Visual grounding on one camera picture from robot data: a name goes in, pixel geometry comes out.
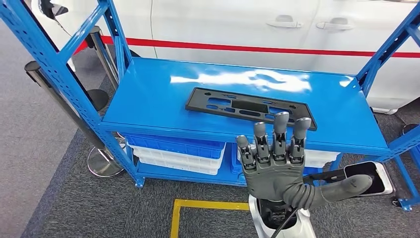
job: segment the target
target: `white plastic bin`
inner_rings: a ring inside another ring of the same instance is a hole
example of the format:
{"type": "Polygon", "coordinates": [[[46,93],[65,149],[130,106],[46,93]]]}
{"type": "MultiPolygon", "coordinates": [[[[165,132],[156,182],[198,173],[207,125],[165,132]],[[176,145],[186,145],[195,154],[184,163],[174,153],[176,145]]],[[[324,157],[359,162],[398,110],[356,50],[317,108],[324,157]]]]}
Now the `white plastic bin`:
{"type": "Polygon", "coordinates": [[[217,171],[223,160],[226,144],[220,153],[220,158],[211,159],[170,151],[145,148],[129,145],[133,148],[133,154],[139,157],[140,162],[149,165],[157,165],[178,170],[186,170],[208,175],[217,175],[217,171]]]}

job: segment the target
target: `red stripe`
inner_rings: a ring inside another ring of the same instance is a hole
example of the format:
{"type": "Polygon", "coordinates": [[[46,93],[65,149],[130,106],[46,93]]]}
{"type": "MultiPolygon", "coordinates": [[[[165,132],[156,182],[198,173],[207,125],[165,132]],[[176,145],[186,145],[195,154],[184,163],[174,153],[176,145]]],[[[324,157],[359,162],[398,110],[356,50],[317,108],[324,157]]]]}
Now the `red stripe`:
{"type": "MultiPolygon", "coordinates": [[[[375,52],[368,51],[330,51],[330,50],[306,50],[306,49],[287,49],[287,48],[268,48],[252,46],[229,46],[214,45],[203,43],[161,41],[148,39],[126,38],[127,43],[132,46],[151,46],[151,47],[169,47],[169,48],[188,48],[202,50],[219,51],[248,51],[248,52],[266,52],[266,53],[286,53],[286,54],[305,54],[305,55],[325,55],[325,56],[364,56],[371,57],[375,52]]],[[[102,36],[105,44],[113,44],[111,36],[102,36]]],[[[392,57],[398,58],[420,58],[420,53],[416,52],[396,52],[392,57]]]]}

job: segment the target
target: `black cable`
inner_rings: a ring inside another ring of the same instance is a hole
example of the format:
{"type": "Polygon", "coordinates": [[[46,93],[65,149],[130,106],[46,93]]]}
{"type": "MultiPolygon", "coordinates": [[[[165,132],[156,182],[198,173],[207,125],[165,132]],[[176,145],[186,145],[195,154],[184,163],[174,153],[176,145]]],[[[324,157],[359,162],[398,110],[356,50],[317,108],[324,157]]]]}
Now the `black cable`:
{"type": "Polygon", "coordinates": [[[281,223],[280,226],[278,226],[278,228],[274,231],[273,235],[271,236],[271,238],[275,238],[280,231],[286,226],[286,224],[290,221],[290,219],[296,214],[296,212],[298,211],[297,208],[293,208],[292,209],[292,213],[290,213],[290,215],[283,220],[283,222],[281,223]]]}

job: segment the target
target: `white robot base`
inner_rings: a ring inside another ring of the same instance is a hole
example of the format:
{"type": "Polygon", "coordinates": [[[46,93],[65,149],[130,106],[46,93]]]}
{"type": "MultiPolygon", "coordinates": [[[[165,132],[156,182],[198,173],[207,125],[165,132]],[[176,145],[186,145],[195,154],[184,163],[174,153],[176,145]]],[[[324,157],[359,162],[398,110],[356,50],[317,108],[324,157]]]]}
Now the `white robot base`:
{"type": "MultiPolygon", "coordinates": [[[[252,195],[249,195],[248,203],[258,237],[270,238],[275,229],[271,229],[264,224],[260,215],[257,199],[252,195]]],[[[310,216],[311,215],[308,210],[298,210],[296,212],[296,223],[287,229],[281,230],[276,238],[316,238],[311,221],[309,220],[310,216]]]]}

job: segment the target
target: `stanchion base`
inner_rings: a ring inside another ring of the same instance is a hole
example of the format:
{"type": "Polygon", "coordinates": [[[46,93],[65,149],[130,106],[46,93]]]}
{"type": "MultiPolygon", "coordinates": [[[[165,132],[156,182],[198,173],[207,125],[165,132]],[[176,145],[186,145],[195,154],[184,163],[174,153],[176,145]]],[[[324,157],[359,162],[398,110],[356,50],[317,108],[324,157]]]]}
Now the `stanchion base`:
{"type": "Polygon", "coordinates": [[[101,178],[110,178],[121,173],[122,168],[117,161],[107,160],[96,147],[93,147],[88,156],[88,169],[101,178]]]}
{"type": "Polygon", "coordinates": [[[405,135],[407,132],[409,132],[410,130],[416,128],[418,126],[418,124],[408,124],[405,125],[403,128],[403,132],[401,133],[402,135],[405,135]]]}
{"type": "Polygon", "coordinates": [[[88,94],[96,111],[102,110],[108,104],[109,96],[104,90],[92,89],[88,91],[88,94]]]}

